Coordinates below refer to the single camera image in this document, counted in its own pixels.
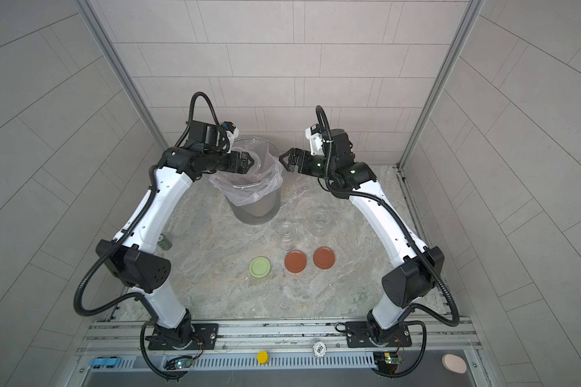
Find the mounting plate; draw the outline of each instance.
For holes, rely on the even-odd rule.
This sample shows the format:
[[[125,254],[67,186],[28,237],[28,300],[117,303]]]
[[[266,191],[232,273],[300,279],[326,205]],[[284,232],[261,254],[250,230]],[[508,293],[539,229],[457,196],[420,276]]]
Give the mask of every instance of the mounting plate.
[[[217,330],[219,329],[218,324],[192,324],[192,326],[194,327],[194,333],[200,336],[204,341],[204,349],[215,348]],[[149,342],[148,349],[150,351],[197,351],[200,349],[200,344],[198,344],[197,340],[192,340],[187,347],[176,349],[169,345],[162,345],[158,342]]]
[[[344,323],[347,329],[354,332],[352,335],[346,336],[346,344],[349,348],[379,348],[383,347],[397,347],[398,343],[396,341],[390,342],[387,345],[375,345],[368,337],[368,327],[365,321],[346,321]],[[404,323],[399,324],[398,328],[395,330],[394,336],[400,340],[403,347],[411,346],[411,338],[405,335],[404,332],[408,332],[409,328]]]

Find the small green bottle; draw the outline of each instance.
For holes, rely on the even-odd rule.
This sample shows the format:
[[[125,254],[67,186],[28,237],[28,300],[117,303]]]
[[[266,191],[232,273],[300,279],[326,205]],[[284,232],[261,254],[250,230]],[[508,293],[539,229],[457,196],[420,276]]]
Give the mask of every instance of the small green bottle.
[[[157,246],[164,252],[167,252],[172,247],[172,242],[166,238],[165,235],[159,234],[159,240],[157,241]]]

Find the trash bin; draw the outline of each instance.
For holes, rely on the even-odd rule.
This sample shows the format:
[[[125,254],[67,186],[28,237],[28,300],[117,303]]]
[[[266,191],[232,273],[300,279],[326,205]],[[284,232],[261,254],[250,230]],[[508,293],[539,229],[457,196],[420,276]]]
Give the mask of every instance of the trash bin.
[[[246,137],[235,140],[232,150],[249,152],[254,166],[247,174],[217,172],[209,181],[224,194],[238,220],[247,224],[270,221],[280,209],[282,164],[278,148],[265,139]]]

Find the green lid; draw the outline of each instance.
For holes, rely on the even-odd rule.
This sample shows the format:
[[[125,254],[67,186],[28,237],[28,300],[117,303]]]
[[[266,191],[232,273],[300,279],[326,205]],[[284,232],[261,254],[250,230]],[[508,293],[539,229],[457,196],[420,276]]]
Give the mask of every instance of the green lid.
[[[271,263],[265,257],[256,257],[250,262],[250,275],[254,278],[263,278],[271,271]]]

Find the marble countertop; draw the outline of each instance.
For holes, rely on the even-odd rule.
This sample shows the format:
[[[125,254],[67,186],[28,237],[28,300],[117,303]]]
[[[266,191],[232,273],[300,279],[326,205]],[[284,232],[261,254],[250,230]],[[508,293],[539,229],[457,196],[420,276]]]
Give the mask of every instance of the marble countertop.
[[[413,228],[395,170],[375,166],[373,171],[403,221]],[[206,176],[179,200],[163,229],[173,247],[167,252],[158,248],[156,254],[171,261],[169,281],[193,319],[365,316],[379,301],[381,277],[392,266],[364,216],[348,200],[323,191],[314,177],[284,171],[283,178],[280,211],[263,225],[241,223]],[[331,215],[331,230],[322,237],[309,231],[310,214],[317,208]],[[284,267],[286,252],[274,236],[274,226],[283,221],[296,224],[295,248],[308,260],[298,274]],[[319,269],[312,261],[320,246],[336,254],[330,269]],[[262,279],[248,271],[257,256],[271,262],[271,272]],[[424,303],[445,311],[436,289]],[[117,321],[149,317],[133,300],[122,303],[114,316]]]

